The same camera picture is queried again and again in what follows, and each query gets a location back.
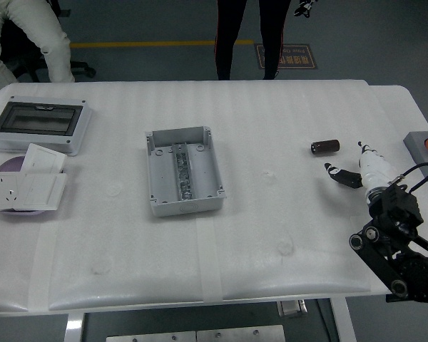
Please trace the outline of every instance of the tape strip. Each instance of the tape strip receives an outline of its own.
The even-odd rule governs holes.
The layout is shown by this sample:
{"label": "tape strip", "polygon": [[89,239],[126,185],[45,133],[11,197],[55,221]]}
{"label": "tape strip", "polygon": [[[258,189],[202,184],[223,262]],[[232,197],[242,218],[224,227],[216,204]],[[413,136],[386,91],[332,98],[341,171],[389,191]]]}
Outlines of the tape strip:
{"label": "tape strip", "polygon": [[34,266],[29,283],[29,312],[48,311],[49,287],[51,284],[52,264],[56,249],[58,223],[45,223],[40,227],[34,255]]}
{"label": "tape strip", "polygon": [[223,296],[217,244],[215,243],[214,220],[212,217],[197,218],[196,226],[203,301],[205,303],[219,303],[223,300]]}

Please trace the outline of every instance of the gray block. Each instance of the gray block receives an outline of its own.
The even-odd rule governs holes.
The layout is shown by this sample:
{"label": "gray block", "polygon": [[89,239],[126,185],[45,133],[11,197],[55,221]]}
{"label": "gray block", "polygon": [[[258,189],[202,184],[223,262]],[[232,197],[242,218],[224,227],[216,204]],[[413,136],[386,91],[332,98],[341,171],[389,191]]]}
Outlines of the gray block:
{"label": "gray block", "polygon": [[[428,132],[409,132],[403,140],[416,164],[428,162],[428,149],[425,147],[426,139],[428,139]],[[428,175],[428,167],[422,167],[420,170],[424,176]]]}

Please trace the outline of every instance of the white pants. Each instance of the white pants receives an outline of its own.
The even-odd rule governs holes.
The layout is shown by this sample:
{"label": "white pants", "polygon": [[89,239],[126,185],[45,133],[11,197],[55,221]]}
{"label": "white pants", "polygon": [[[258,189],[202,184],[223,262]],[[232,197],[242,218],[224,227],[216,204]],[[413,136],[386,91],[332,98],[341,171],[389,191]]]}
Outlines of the white pants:
{"label": "white pants", "polygon": [[[5,19],[11,19],[41,49],[51,82],[74,82],[70,41],[46,0],[0,0],[0,35]],[[15,82],[13,73],[0,61],[0,89]]]}

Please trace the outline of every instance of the electrical enclosure with transparent cover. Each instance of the electrical enclosure with transparent cover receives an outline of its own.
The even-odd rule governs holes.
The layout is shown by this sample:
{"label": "electrical enclosure with transparent cover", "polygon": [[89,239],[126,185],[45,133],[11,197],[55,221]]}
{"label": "electrical enclosure with transparent cover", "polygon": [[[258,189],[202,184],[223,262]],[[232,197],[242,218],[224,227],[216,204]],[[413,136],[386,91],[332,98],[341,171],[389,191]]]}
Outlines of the electrical enclosure with transparent cover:
{"label": "electrical enclosure with transparent cover", "polygon": [[0,152],[31,143],[77,155],[91,118],[84,100],[11,96],[0,115]]}

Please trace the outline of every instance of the black cable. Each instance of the black cable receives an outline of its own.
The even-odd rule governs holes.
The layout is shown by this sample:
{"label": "black cable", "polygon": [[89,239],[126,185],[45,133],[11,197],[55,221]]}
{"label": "black cable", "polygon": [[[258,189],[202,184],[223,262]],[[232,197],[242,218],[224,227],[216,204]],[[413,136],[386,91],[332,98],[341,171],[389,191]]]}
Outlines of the black cable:
{"label": "black cable", "polygon": [[[411,167],[410,169],[408,169],[408,171],[406,171],[405,173],[402,174],[403,177],[406,177],[409,173],[411,173],[412,171],[415,171],[416,169],[419,169],[421,167],[424,166],[428,166],[428,162],[422,162],[420,164],[417,164],[413,167]],[[413,191],[417,190],[419,187],[421,187],[423,184],[425,184],[426,182],[428,182],[428,175],[421,180],[420,182],[418,182],[410,191],[409,193],[411,194]]]}
{"label": "black cable", "polygon": [[327,300],[325,299],[315,299],[315,302],[317,304],[317,307],[319,309],[319,313],[320,316],[322,317],[322,321],[324,323],[324,327],[325,327],[325,332],[327,334],[328,337],[328,341],[329,342],[339,342],[339,336],[337,333],[337,328],[335,323],[333,322],[333,324],[330,324],[330,321],[332,320],[331,313],[332,313],[332,307],[331,304],[327,303]]}

